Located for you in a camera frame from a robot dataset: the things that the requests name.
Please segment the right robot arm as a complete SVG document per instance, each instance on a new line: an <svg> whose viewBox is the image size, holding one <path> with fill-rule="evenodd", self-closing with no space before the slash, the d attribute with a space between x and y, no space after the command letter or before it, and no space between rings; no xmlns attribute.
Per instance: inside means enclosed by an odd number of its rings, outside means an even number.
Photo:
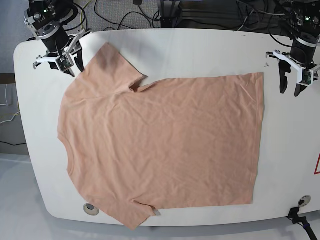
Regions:
<svg viewBox="0 0 320 240"><path fill-rule="evenodd" d="M76 28L64 27L76 19L79 11L86 20L85 10L73 0L30 0L28 4L24 23L35 39L42 41L46 47L46 54L36 58L33 68L49 63L52 70L72 77L75 76L73 66L83 72L85 67L80 39L92 33L92 30L81 29L76 35L69 35L68 32Z"/></svg>

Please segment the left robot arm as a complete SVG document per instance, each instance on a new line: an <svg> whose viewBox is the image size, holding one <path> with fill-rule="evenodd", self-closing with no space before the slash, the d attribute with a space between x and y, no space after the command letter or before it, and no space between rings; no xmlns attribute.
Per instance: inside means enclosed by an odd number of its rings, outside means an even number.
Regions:
<svg viewBox="0 0 320 240"><path fill-rule="evenodd" d="M320 2L318 0L290 0L285 3L275 2L276 8L283 14L278 25L290 40L291 45L275 40L290 52L274 50L267 52L270 58L277 59L279 69L279 91L284 94L288 87L287 73L297 71L294 96L313 85L319 79L320 66L314 62L314 55L320 43Z"/></svg>

